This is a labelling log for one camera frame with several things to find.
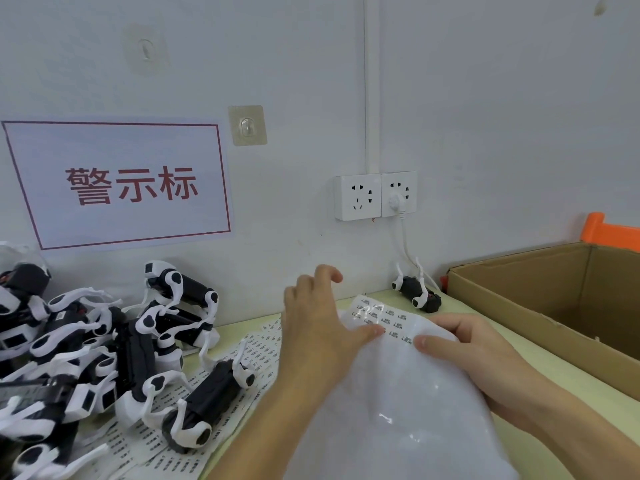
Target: table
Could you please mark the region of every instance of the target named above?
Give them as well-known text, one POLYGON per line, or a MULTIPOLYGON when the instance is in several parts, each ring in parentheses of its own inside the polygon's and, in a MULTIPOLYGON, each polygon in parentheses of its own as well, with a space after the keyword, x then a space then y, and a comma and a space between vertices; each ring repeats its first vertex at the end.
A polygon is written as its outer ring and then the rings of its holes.
MULTIPOLYGON (((393 290, 371 293, 370 296, 390 306, 416 313, 416 309, 400 293, 393 290)), ((338 309, 345 310, 351 304, 352 298, 338 300, 338 309)), ((469 306, 449 296, 442 296, 441 312, 476 313, 469 306)), ((238 343, 247 333, 257 331, 266 322, 276 320, 279 314, 247 320, 217 328, 220 341, 212 350, 213 354, 221 353, 230 346, 238 343)), ((580 397, 585 403, 599 412, 604 418, 640 444, 640 402, 631 399, 620 391, 613 389, 577 367, 547 352, 543 348, 508 330, 502 325, 489 322, 507 339, 516 350, 542 374, 556 384, 564 387, 572 394, 580 397)), ((195 363, 187 365, 196 367, 195 363)), ((253 409, 245 416, 238 430, 242 428, 253 409)), ((504 444, 512 465, 519 471, 522 480, 571 480, 573 477, 564 468, 560 460, 533 436, 514 428, 501 418, 493 417, 495 427, 504 444)), ((222 453, 228 448, 233 435, 228 439, 209 460, 201 479, 204 480, 222 453)))

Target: white power cord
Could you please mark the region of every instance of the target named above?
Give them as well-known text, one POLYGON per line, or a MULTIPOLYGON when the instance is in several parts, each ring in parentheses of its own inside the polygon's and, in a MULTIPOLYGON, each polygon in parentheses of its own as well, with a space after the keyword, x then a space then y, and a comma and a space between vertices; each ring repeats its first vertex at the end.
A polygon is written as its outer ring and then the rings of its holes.
POLYGON ((413 266, 418 268, 418 270, 420 270, 421 273, 424 273, 424 275, 429 280, 429 283, 432 284, 432 286, 434 286, 435 290, 440 290, 440 287, 436 284, 435 280, 428 273, 424 272, 424 270, 422 269, 422 266, 420 266, 420 262, 418 261, 418 258, 413 260, 411 259, 411 254, 409 254, 409 245, 407 244, 407 239, 406 239, 406 225, 404 224, 404 213, 406 212, 405 199, 399 193, 394 192, 389 197, 389 207, 395 210, 398 214, 398 217, 400 217, 400 224, 402 227, 402 242, 403 242, 404 255, 413 266))

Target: cardboard box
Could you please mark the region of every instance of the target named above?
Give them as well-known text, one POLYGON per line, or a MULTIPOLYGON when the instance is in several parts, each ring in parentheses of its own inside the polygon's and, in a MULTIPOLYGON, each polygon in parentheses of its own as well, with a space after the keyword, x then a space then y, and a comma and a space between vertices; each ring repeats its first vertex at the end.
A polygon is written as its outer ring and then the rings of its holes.
POLYGON ((449 271, 448 294, 640 401, 640 253, 579 242, 449 271))

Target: electrical outlet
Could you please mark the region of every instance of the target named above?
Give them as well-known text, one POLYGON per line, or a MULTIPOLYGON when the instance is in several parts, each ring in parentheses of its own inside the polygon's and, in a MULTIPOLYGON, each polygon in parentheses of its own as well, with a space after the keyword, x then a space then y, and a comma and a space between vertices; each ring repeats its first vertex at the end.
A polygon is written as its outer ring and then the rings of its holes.
POLYGON ((341 221, 380 217, 380 175, 344 175, 333 179, 335 218, 341 221))
POLYGON ((417 207, 418 172, 401 171, 383 173, 381 176, 381 214, 382 217, 395 216, 397 213, 389 206, 389 197, 394 193, 406 202, 405 214, 415 212, 417 207))

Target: white plastic bag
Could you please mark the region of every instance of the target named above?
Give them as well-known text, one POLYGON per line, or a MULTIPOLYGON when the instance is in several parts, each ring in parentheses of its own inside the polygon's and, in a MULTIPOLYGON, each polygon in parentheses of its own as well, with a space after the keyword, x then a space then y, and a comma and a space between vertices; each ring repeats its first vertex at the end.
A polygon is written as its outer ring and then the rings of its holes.
POLYGON ((359 296, 342 322, 354 328, 366 321, 387 333, 360 352, 327 398, 285 479, 517 479, 468 376, 411 345, 418 334, 453 334, 359 296))

